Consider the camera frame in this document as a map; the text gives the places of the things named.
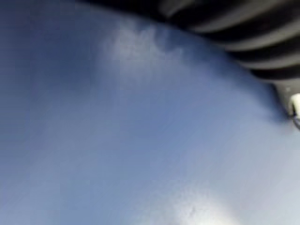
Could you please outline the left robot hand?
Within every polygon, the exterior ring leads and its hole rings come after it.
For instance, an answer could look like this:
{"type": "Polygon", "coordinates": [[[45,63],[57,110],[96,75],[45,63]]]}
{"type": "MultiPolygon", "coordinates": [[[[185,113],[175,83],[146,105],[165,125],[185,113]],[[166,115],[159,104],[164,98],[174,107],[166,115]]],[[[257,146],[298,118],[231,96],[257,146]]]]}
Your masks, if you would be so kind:
{"type": "Polygon", "coordinates": [[[93,11],[136,17],[165,52],[210,60],[219,77],[300,126],[300,3],[297,0],[82,0],[93,11]]]}

